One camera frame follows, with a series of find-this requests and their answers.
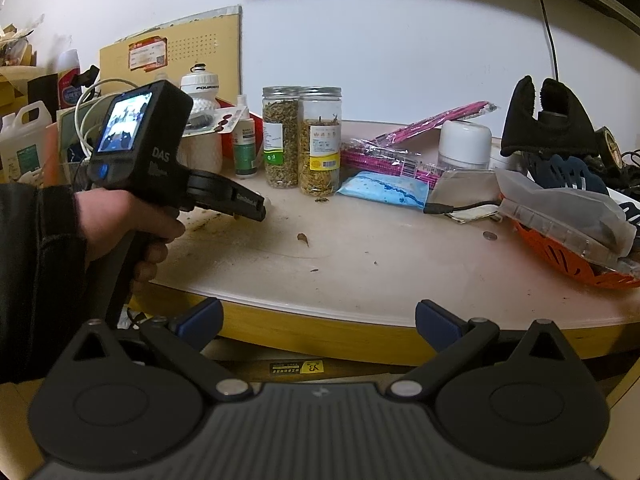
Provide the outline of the black jacket sleeve forearm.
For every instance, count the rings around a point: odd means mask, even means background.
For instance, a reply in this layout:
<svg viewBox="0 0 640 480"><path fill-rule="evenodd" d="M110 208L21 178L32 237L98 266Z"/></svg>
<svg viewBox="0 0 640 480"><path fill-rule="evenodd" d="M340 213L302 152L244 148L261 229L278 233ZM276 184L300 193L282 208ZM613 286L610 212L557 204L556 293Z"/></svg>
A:
<svg viewBox="0 0 640 480"><path fill-rule="evenodd" d="M64 186L1 187L1 381L46 376L82 324L85 271L75 196Z"/></svg>

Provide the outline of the person's left hand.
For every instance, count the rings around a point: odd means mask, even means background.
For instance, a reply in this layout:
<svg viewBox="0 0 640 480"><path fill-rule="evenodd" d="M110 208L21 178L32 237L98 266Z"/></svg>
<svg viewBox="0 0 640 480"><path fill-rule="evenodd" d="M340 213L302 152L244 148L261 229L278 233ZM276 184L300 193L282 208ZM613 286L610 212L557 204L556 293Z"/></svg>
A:
<svg viewBox="0 0 640 480"><path fill-rule="evenodd" d="M172 210L149 205L127 191L95 188L76 193L75 202L79 231L87 242L86 264L106 256L130 232L154 237L134 268L134 287L156 277L168 244L186 232Z"/></svg>

